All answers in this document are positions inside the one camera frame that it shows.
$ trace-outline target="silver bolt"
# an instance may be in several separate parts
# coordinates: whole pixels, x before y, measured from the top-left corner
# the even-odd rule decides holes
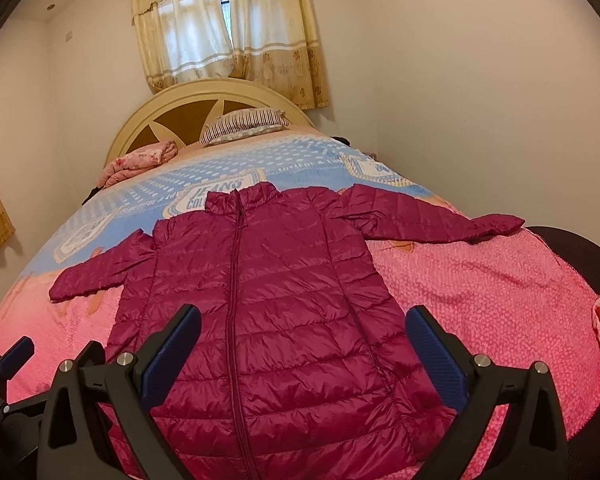
[[[118,358],[116,359],[116,362],[120,365],[120,366],[127,366],[129,364],[131,364],[131,361],[134,360],[134,355],[130,354],[129,352],[124,352],[123,354],[120,354],[118,356]]]
[[[67,359],[60,363],[59,369],[61,372],[68,372],[73,367],[74,367],[74,362],[71,361],[71,359]]]
[[[536,369],[536,372],[538,372],[539,374],[545,374],[549,371],[549,367],[542,361],[538,361],[534,365],[534,368]]]
[[[476,363],[480,368],[488,368],[491,366],[491,359],[489,359],[489,357],[485,354],[478,354],[476,357],[474,357],[474,363]]]

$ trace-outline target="jacket collar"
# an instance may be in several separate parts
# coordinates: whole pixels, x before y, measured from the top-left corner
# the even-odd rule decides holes
[[[237,201],[243,210],[254,209],[276,198],[280,193],[270,182],[261,182],[246,189],[233,190],[231,193],[211,191],[206,196],[205,210],[215,215],[237,213]]]

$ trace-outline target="jacket sleeve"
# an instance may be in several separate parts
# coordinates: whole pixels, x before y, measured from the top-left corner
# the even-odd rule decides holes
[[[49,290],[49,298],[57,303],[123,285],[129,270],[154,254],[154,239],[138,229],[109,251],[65,269]]]
[[[331,214],[352,221],[368,240],[423,243],[450,243],[507,235],[525,222],[515,216],[498,214],[471,220],[404,193],[360,184],[347,189],[339,204],[331,205]]]

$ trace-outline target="white wall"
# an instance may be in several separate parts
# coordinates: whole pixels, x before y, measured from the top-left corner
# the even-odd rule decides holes
[[[367,0],[379,153],[466,213],[600,245],[600,19],[585,0]]]
[[[0,301],[74,212],[58,144],[45,23],[0,31],[0,198],[16,234],[0,250]]]
[[[370,39],[356,12],[362,2],[314,3],[333,106],[309,115],[325,133],[374,152],[374,67]],[[111,141],[152,94],[142,73],[130,0],[76,0],[50,26],[60,134],[79,204],[93,188]],[[69,31],[73,39],[66,42]]]

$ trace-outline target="arched headboard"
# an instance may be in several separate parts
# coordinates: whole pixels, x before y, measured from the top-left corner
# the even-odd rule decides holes
[[[174,140],[182,149],[197,142],[204,126],[219,116],[259,107],[282,110],[292,124],[314,126],[289,99],[262,85],[240,79],[203,79],[167,88],[142,105],[117,134],[105,164],[161,140]]]

